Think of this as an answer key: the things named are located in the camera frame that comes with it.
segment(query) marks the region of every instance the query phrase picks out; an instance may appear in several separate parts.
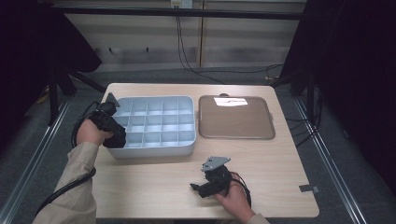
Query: long sleeve shirt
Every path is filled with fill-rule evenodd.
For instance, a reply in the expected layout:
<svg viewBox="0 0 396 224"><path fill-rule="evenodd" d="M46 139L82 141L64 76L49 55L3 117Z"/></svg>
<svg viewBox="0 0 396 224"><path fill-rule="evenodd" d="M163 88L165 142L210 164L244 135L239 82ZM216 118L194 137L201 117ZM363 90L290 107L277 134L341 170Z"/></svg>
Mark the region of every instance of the long sleeve shirt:
<svg viewBox="0 0 396 224"><path fill-rule="evenodd" d="M55 190L73 182L91 171L99 146L82 143L68 153L68 163ZM52 203L47 204L35 217L34 224L93 224L96 223L96 201L92 195L92 180L70 189ZM267 224L267 220L257 214L247 224Z"/></svg>

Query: wooden tabletop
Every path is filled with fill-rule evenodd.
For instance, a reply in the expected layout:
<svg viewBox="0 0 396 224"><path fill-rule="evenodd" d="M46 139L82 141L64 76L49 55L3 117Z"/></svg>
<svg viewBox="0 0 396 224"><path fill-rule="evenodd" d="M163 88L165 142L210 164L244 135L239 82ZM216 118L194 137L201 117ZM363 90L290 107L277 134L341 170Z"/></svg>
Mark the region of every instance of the wooden tabletop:
<svg viewBox="0 0 396 224"><path fill-rule="evenodd" d="M240 174L251 191L252 208L265 217L316 217L308 180L273 88L195 84L110 84L116 98L188 95L198 110L202 95L259 96L273 116L271 140L210 139L197 132L190 156L116 160L101 147L93 178L98 218L232 218L213 198L201 198L190 183L204 184L202 164L210 156L229 157L225 165Z"/></svg>

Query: gray carpet floor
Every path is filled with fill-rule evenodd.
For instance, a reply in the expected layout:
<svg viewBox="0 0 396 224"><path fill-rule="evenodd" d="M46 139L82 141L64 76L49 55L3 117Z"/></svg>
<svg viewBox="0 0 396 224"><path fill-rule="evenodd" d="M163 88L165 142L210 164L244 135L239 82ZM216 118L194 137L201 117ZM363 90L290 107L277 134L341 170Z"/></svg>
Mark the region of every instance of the gray carpet floor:
<svg viewBox="0 0 396 224"><path fill-rule="evenodd" d="M202 73L207 77L185 69L92 73L87 74L87 77L103 86L113 82L266 85L269 81L272 81L272 79L268 80L266 77L275 78L279 75L281 67L268 71L268 74L266 72L240 73L263 69L265 68L220 68L216 69L218 72ZM67 160L66 154L71 149L70 133L76 120L89 103L100 101L103 97L101 92L84 83L78 80L74 80L74 82L78 92L73 97L68 112L52 139L45 158L35 173L35 178L26 191L12 223L32 222L36 209L53 192L63 171ZM293 139L296 144L299 144L309 133L302 121L295 120L301 119L301 116L297 110L294 97L290 95L290 86L285 84L277 87L276 95L288 120ZM60 101L64 98L65 96L60 92ZM39 145L48 128L47 122L49 119L49 100L39 105L33 105L26 114L19 132L7 145L7 151L2 153L0 158L1 207L5 205L24 172L26 164L32 158L35 148ZM391 195L375 170L362 157L357 146L345 138L343 125L338 122L330 108L326 106L325 101L318 130L332 154L332 159L358 202L367 223L396 223L395 197ZM269 221L271 223L353 223L313 141L308 139L298 146L297 150L310 184L318 186L320 190L315 195L320 213L315 218L269 218ZM208 223L208 221L184 222ZM128 222L125 220L98 220L98 223Z"/></svg>

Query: human arm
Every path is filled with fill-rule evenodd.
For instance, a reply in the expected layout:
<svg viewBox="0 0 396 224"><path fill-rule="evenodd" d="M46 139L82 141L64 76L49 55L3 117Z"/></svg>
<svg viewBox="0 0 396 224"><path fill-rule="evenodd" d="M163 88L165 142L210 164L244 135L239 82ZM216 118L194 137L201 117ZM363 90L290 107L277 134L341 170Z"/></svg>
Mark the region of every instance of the human arm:
<svg viewBox="0 0 396 224"><path fill-rule="evenodd" d="M232 175L234 179L240 179L238 175ZM214 196L227 212L243 224L269 223L261 214L256 214L250 208L244 189L235 181L231 181L227 195L218 193Z"/></svg>
<svg viewBox="0 0 396 224"><path fill-rule="evenodd" d="M99 146L111 133L99 131L85 120L78 129L78 145L68 153L68 163L55 190L89 173L96 160ZM47 204L35 217L34 223L96 223L96 202L92 196L92 180L70 189Z"/></svg>

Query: wall outlet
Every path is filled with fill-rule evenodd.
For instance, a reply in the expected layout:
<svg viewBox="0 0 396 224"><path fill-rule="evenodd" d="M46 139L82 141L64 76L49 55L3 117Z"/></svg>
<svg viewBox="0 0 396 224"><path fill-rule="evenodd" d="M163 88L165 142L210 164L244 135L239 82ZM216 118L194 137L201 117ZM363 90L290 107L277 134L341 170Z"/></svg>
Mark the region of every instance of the wall outlet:
<svg viewBox="0 0 396 224"><path fill-rule="evenodd" d="M181 0L181 8L192 8L192 0Z"/></svg>
<svg viewBox="0 0 396 224"><path fill-rule="evenodd" d="M171 0L171 8L181 8L182 0Z"/></svg>

